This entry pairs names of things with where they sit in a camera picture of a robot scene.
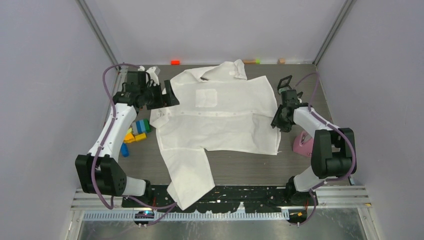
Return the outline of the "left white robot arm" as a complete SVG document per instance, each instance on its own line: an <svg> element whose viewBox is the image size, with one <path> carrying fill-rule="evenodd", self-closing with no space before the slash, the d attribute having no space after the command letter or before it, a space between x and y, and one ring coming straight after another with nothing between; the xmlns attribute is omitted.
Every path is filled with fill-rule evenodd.
<svg viewBox="0 0 424 240"><path fill-rule="evenodd" d="M111 111L100 136L87 154L80 154L75 160L85 193L134 196L141 207L148 207L153 202L153 193L146 189L148 183L127 176L118 164L118 157L127 131L141 108L154 110L180 103L169 80L161 87L159 72L159 68L153 66L126 74L127 81L112 97Z"/></svg>

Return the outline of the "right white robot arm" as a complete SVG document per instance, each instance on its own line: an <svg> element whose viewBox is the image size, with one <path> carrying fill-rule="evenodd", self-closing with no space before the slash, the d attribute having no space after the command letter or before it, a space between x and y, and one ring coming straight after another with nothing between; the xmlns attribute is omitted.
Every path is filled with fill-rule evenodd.
<svg viewBox="0 0 424 240"><path fill-rule="evenodd" d="M271 122L272 128L288 133L294 125L310 135L313 145L310 166L292 176L285 185L283 199L300 205L313 198L313 192L327 182L344 180L357 169L355 135L350 128L340 128L322 118L294 89L280 89L282 103Z"/></svg>

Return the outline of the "white shirt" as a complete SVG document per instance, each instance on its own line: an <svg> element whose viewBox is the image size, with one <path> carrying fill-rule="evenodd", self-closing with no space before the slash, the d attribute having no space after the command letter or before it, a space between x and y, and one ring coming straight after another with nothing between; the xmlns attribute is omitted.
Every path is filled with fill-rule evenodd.
<svg viewBox="0 0 424 240"><path fill-rule="evenodd" d="M186 69L170 83L179 104L152 110L149 123L181 210L215 187L207 152L278 153L281 134L271 127L278 106L266 76L248 79L236 60Z"/></svg>

